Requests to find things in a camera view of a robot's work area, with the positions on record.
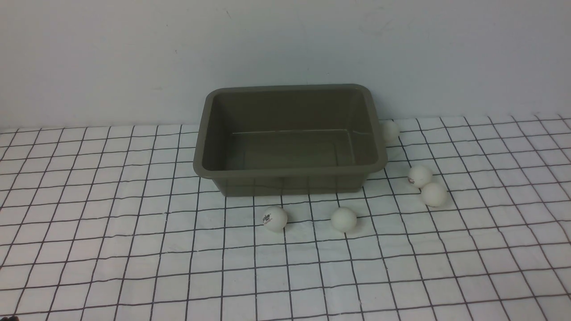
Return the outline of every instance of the gray plastic tray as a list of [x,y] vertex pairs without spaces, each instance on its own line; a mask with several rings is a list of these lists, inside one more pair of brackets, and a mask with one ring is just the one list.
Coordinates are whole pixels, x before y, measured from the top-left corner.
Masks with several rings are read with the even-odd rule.
[[194,170],[226,196],[355,192],[387,164],[360,85],[218,89],[204,104]]

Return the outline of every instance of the white wall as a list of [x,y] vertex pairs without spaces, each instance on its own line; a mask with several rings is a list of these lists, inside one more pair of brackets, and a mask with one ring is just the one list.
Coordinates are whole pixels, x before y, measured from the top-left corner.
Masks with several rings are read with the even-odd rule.
[[0,1],[3,127],[197,123],[219,87],[351,82],[382,117],[569,109],[571,1]]

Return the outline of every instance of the ping pong ball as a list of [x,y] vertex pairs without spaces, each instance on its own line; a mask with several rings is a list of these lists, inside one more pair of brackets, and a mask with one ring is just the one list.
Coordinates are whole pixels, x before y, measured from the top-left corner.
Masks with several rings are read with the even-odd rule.
[[287,224],[287,213],[279,206],[268,207],[264,212],[262,222],[268,230],[279,232]]
[[416,188],[422,188],[430,183],[431,179],[432,171],[426,166],[417,165],[408,172],[408,182]]
[[382,125],[383,139],[386,143],[394,141],[400,134],[399,125],[394,121],[386,121]]
[[351,231],[357,225],[357,215],[346,207],[339,207],[331,215],[331,225],[342,233]]
[[430,207],[439,207],[446,202],[448,193],[444,187],[438,183],[426,184],[420,192],[420,198]]

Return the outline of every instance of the black grid line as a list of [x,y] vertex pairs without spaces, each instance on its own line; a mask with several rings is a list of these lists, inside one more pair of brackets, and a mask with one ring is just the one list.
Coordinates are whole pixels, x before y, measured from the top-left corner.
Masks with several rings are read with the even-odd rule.
[[[427,141],[427,139],[426,139],[426,136],[424,136],[424,134],[423,134],[423,137],[424,137],[424,140],[425,140],[425,141],[427,142],[427,144],[428,144],[428,141]],[[432,152],[432,150],[429,149],[429,151],[430,151],[431,156],[434,157],[434,153]],[[412,167],[411,161],[408,159],[408,155],[407,155],[407,152],[406,152],[406,151],[404,151],[404,156],[406,157],[409,166]],[[436,163],[436,161],[435,161],[435,164],[436,164],[436,167],[438,168],[439,172],[442,172],[442,171],[440,170],[440,167],[438,166],[438,163]],[[428,214],[430,215],[430,219],[431,219],[431,221],[432,221],[432,224],[434,224],[434,227],[436,228],[436,222],[434,221],[434,217],[433,217],[433,215],[432,215],[432,210],[431,210],[431,208],[430,208],[429,206],[426,206],[426,208],[427,208]],[[467,302],[466,302],[466,297],[464,296],[464,291],[462,290],[462,287],[460,286],[460,282],[458,281],[458,277],[456,276],[456,272],[454,271],[454,267],[452,266],[452,263],[450,262],[450,255],[449,255],[448,252],[447,252],[446,244],[442,241],[442,236],[440,235],[440,233],[437,233],[437,235],[438,235],[438,239],[439,239],[440,243],[442,244],[442,247],[444,248],[444,252],[445,252],[445,254],[446,254],[446,259],[448,260],[448,266],[450,267],[450,270],[452,271],[452,275],[454,276],[454,279],[455,279],[455,281],[456,281],[456,285],[458,286],[458,289],[460,290],[460,294],[461,294],[461,296],[462,296],[462,300],[463,300],[464,303],[465,303],[466,310],[468,310],[468,314],[470,315],[470,318],[471,318],[472,320],[474,320],[474,317],[472,316],[472,312],[471,312],[470,309],[468,308],[468,304],[467,304]],[[419,266],[419,274],[420,274],[421,277],[422,277],[423,272],[422,272],[422,269],[420,268],[420,266]]]
[[[153,147],[155,146],[155,142],[156,142],[156,132],[157,132],[157,131],[158,131],[158,127],[157,127],[156,130],[155,130],[155,138],[154,138],[154,140],[153,140],[153,142],[152,142]],[[149,173],[150,168],[151,168],[150,166],[147,168],[146,178],[148,178],[148,173]],[[147,187],[147,182],[145,181],[145,183],[144,183],[144,185],[143,185],[143,191],[145,190],[146,187]],[[138,214],[140,214],[140,209],[141,209],[142,204],[143,204],[143,198],[141,198],[141,202],[140,202],[140,204],[139,204],[139,212],[138,212]],[[137,215],[137,217],[136,217],[135,227],[133,228],[133,233],[136,233],[136,231],[137,231],[137,224],[138,224],[138,223],[139,223],[139,215]],[[113,320],[116,320],[116,319],[117,319],[117,313],[118,313],[118,311],[119,311],[118,307],[119,307],[119,303],[120,303],[120,301],[121,301],[121,294],[122,294],[122,291],[123,291],[124,280],[125,280],[125,276],[126,276],[126,274],[127,274],[127,268],[128,268],[128,266],[129,266],[129,258],[130,258],[131,252],[132,252],[132,250],[133,250],[133,244],[134,244],[134,243],[135,243],[135,236],[133,235],[133,236],[131,237],[131,244],[130,244],[130,246],[129,246],[129,254],[128,254],[128,256],[127,256],[127,262],[125,263],[125,270],[123,271],[123,279],[121,280],[121,287],[119,288],[119,295],[117,296],[117,308],[115,309],[115,315],[114,315],[114,317],[113,317]]]
[[[392,187],[391,181],[389,181],[389,187],[391,188],[392,194],[394,194],[395,191],[394,191],[394,189],[393,189],[393,187]],[[394,199],[395,199],[396,206],[397,206],[397,208],[399,209],[399,212],[400,212],[399,201],[396,199],[396,196],[395,196],[395,195],[393,195],[393,197],[394,197]],[[418,271],[419,271],[419,274],[420,274],[420,277],[421,277],[420,280],[421,280],[422,283],[423,283],[424,293],[426,294],[426,296],[427,296],[427,298],[428,298],[429,307],[430,307],[431,310],[432,310],[432,315],[434,316],[434,319],[436,319],[436,318],[437,318],[437,317],[436,317],[436,311],[434,310],[434,305],[432,304],[432,298],[430,297],[430,293],[428,292],[426,282],[425,282],[425,280],[422,278],[422,270],[420,269],[419,260],[418,260],[418,258],[417,258],[417,254],[416,254],[416,251],[415,251],[415,247],[414,247],[414,245],[413,245],[412,242],[411,242],[411,238],[409,237],[409,234],[408,234],[408,231],[407,231],[407,225],[406,225],[406,223],[404,222],[403,215],[402,215],[402,214],[399,214],[399,217],[400,217],[401,222],[403,223],[404,232],[406,233],[406,237],[407,237],[408,244],[409,244],[410,247],[411,247],[412,255],[413,255],[414,259],[415,259],[416,268],[417,268]]]
[[[177,139],[178,139],[178,145],[180,145],[180,132],[181,132],[181,131],[182,131],[182,125],[180,125],[180,130],[179,130],[179,134],[178,134],[178,137],[177,137]],[[178,153],[179,153],[179,149],[176,149],[176,157],[175,157],[175,159],[178,158]],[[172,171],[171,190],[170,190],[170,193],[169,193],[170,195],[172,195],[172,189],[173,189],[174,184],[175,184],[175,180],[174,180],[174,175],[175,175],[175,173],[176,173],[176,163],[175,163],[175,168],[174,168],[174,170]],[[163,237],[162,237],[162,240],[161,240],[161,242],[160,242],[159,262],[158,262],[157,265],[156,265],[155,284],[154,284],[154,286],[153,286],[153,291],[152,291],[152,302],[153,302],[153,305],[151,305],[151,315],[149,316],[149,320],[152,320],[152,314],[153,314],[154,307],[155,307],[154,302],[155,302],[155,297],[156,297],[156,284],[157,284],[157,282],[158,282],[158,280],[159,280],[159,269],[160,269],[161,260],[162,260],[162,258],[163,258],[164,238],[165,238],[165,236],[167,235],[168,215],[169,215],[169,211],[170,211],[170,210],[171,210],[171,198],[169,197],[169,198],[168,198],[168,205],[167,205],[167,212],[165,213],[166,219],[165,219],[165,221],[164,221]]]
[[[198,190],[200,191],[200,181],[202,179],[198,178]],[[198,201],[200,199],[200,194],[198,194],[196,196],[196,212],[198,212]],[[196,229],[196,218],[194,219],[194,229]],[[184,319],[188,320],[188,303],[190,302],[190,277],[192,275],[192,258],[194,256],[194,245],[196,244],[196,233],[192,233],[192,248],[191,248],[191,253],[190,253],[190,260],[188,263],[188,286],[186,288],[187,290],[187,296],[186,296],[186,308],[185,308],[185,312],[184,312]]]
[[[118,191],[119,191],[119,184],[117,184],[117,188],[115,189],[115,194],[114,194],[115,196],[117,196],[117,192],[118,192]],[[112,208],[112,209],[113,209],[114,204],[115,204],[115,199],[111,202],[111,208]],[[107,223],[105,224],[105,229],[103,230],[103,236],[105,236],[105,234],[107,233],[107,228],[109,227],[109,218],[110,218],[110,216],[111,216],[111,215],[109,215],[109,217],[107,217]],[[80,320],[83,320],[83,314],[84,314],[84,312],[85,312],[85,308],[87,307],[87,299],[88,299],[89,293],[90,293],[90,291],[91,291],[91,285],[92,285],[93,282],[94,282],[93,279],[95,278],[95,270],[97,269],[97,264],[99,263],[99,257],[101,256],[101,250],[103,249],[103,241],[104,241],[104,239],[101,240],[101,245],[99,246],[99,251],[97,252],[97,258],[95,259],[95,264],[93,265],[93,270],[91,271],[91,279],[90,279],[90,282],[89,282],[89,287],[88,287],[88,289],[87,289],[87,295],[85,296],[85,301],[83,302],[83,309],[82,309],[82,312],[81,312]]]

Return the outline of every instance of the table surface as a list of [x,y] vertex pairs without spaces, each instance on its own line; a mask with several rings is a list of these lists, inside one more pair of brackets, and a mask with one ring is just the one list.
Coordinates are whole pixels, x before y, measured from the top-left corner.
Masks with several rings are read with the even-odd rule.
[[[0,317],[35,320],[564,320],[571,119],[399,120],[354,194],[225,198],[196,126],[4,130]],[[451,197],[428,208],[408,169]],[[284,232],[262,226],[270,205]],[[358,213],[342,234],[329,216]]]

